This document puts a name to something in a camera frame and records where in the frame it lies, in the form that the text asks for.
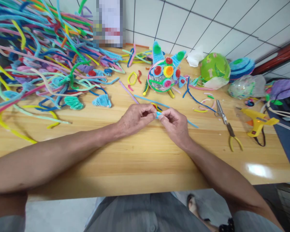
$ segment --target red pipe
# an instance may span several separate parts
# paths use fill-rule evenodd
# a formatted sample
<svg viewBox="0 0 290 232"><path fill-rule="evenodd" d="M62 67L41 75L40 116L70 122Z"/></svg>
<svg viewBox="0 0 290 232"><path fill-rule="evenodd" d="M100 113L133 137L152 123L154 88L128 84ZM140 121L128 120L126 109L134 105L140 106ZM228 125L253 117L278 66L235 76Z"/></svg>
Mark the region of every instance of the red pipe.
<svg viewBox="0 0 290 232"><path fill-rule="evenodd" d="M277 56L272 58L271 60L265 62L264 64L256 67L252 72L252 75L258 75L265 73L266 71L277 67L278 65L285 63L286 61L290 60L290 44L285 46L284 48L280 49L277 52Z"/></svg>

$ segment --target forearm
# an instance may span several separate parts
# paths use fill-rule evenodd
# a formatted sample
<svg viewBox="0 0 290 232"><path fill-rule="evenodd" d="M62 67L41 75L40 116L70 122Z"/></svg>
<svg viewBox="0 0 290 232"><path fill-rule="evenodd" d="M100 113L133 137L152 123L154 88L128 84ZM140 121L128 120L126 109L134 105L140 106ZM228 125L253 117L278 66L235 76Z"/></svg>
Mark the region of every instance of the forearm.
<svg viewBox="0 0 290 232"><path fill-rule="evenodd" d="M3 156L0 158L0 194L44 184L122 136L115 123L39 142Z"/></svg>
<svg viewBox="0 0 290 232"><path fill-rule="evenodd" d="M237 170L191 141L184 151L194 161L210 186L228 203L247 207L264 206L265 201Z"/></svg>

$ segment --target red pom pom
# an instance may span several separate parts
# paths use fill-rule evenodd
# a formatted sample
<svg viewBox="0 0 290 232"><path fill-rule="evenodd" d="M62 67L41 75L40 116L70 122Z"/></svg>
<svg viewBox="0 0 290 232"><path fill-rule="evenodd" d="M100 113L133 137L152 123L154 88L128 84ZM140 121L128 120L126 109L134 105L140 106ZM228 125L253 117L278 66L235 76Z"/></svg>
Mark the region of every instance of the red pom pom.
<svg viewBox="0 0 290 232"><path fill-rule="evenodd" d="M160 65L157 66L157 67L155 67L154 73L155 73L156 75L159 75L159 74L161 73L161 66L160 66Z"/></svg>
<svg viewBox="0 0 290 232"><path fill-rule="evenodd" d="M165 62L166 62L167 64L172 64L172 63L173 63L173 60L172 60L172 58L167 57L167 58L165 59Z"/></svg>
<svg viewBox="0 0 290 232"><path fill-rule="evenodd" d="M176 77L179 78L180 77L180 70L176 70L176 73L175 73Z"/></svg>
<svg viewBox="0 0 290 232"><path fill-rule="evenodd" d="M88 72L88 75L89 76L96 76L97 74L96 74L96 72L94 70L91 70L91 71Z"/></svg>

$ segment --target black cable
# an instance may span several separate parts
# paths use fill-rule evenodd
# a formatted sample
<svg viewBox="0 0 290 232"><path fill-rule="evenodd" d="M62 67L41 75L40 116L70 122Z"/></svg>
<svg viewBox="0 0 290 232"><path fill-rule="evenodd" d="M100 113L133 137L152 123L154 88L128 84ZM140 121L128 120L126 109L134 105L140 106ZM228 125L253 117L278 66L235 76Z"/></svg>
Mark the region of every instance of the black cable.
<svg viewBox="0 0 290 232"><path fill-rule="evenodd" d="M266 141L265 141L265 133L264 133L264 130L263 130L263 127L262 127L262 135L263 135L263 145L259 142L258 138L257 137L254 137L255 141L261 146L261 147L265 147L266 145Z"/></svg>

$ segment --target pliers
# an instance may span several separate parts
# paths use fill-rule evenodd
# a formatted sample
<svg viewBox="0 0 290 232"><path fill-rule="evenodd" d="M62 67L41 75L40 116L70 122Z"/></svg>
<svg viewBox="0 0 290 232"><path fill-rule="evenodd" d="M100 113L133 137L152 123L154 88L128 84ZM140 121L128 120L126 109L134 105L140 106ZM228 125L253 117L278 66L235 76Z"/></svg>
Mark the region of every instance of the pliers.
<svg viewBox="0 0 290 232"><path fill-rule="evenodd" d="M229 134L230 134L230 137L229 137L229 146L230 146L231 151L234 152L234 150L233 150L233 142L232 142L233 141L233 138L238 142L241 150L244 150L241 141L235 136L234 131L233 131L230 123L227 124L227 128L228 128L228 131L229 131Z"/></svg>
<svg viewBox="0 0 290 232"><path fill-rule="evenodd" d="M229 137L229 146L230 146L231 151L234 152L234 150L233 150L233 143L232 143L233 138L238 142L241 150L244 150L241 141L235 136L234 131L233 131L232 127L231 127L231 124L227 122L227 117L226 117L226 115L224 114L224 112L222 110L222 107L221 107L221 104L220 104L219 100L217 100L217 112L215 113L215 115L216 115L216 117L222 117L223 123L228 128L228 131L229 131L229 134L230 134L230 137Z"/></svg>

